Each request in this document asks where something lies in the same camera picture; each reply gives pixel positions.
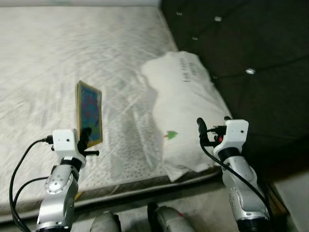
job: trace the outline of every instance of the black cable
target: black cable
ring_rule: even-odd
[[[30,183],[32,183],[32,182],[34,182],[34,181],[37,181],[37,180],[46,180],[47,178],[48,178],[48,176],[40,177],[40,178],[35,178],[35,179],[32,179],[32,180],[30,180],[30,181],[24,183],[24,184],[22,185],[22,187],[19,188],[19,190],[17,191],[17,193],[16,193],[16,195],[15,195],[15,198],[14,198],[14,201],[13,201],[13,206],[14,206],[14,208],[16,209],[16,203],[17,203],[17,200],[18,200],[18,197],[19,197],[21,191],[22,191],[28,184],[30,184]]]
[[[22,158],[20,159],[19,163],[17,164],[16,168],[14,169],[14,172],[12,174],[11,177],[11,181],[10,181],[10,188],[9,188],[9,201],[10,201],[10,208],[11,208],[11,212],[12,212],[12,216],[13,216],[13,221],[14,223],[19,227],[20,230],[24,231],[24,232],[31,232],[30,229],[27,227],[27,225],[22,221],[22,219],[19,217],[15,206],[14,206],[14,201],[13,201],[13,184],[14,184],[14,179],[16,176],[16,173],[18,171],[18,168],[20,167],[21,163],[23,162],[23,160],[25,159],[27,153],[30,151],[30,149],[39,142],[45,142],[46,139],[40,139],[37,140],[35,142],[33,142],[25,151],[24,155],[22,156]]]
[[[261,193],[252,185],[250,184],[245,178],[243,178],[241,175],[239,175],[237,172],[235,172],[233,169],[231,169],[229,166],[227,166],[226,164],[224,164],[223,162],[221,162],[220,160],[218,160],[215,156],[211,155],[206,149],[205,147],[203,146],[203,143],[202,141],[200,140],[199,141],[200,145],[201,145],[201,148],[202,150],[205,152],[205,154],[211,158],[213,161],[217,162],[218,164],[220,164],[222,167],[224,167],[225,169],[229,170],[230,173],[232,173],[233,175],[237,176],[245,185],[247,185],[261,200],[262,202],[264,203],[264,205],[266,206],[267,208],[267,211],[269,213],[269,219],[270,219],[270,222],[272,223],[273,222],[273,215],[272,215],[272,212],[271,212],[271,209],[270,209],[270,206],[269,204],[267,203],[267,201],[265,200],[265,198],[261,195]]]

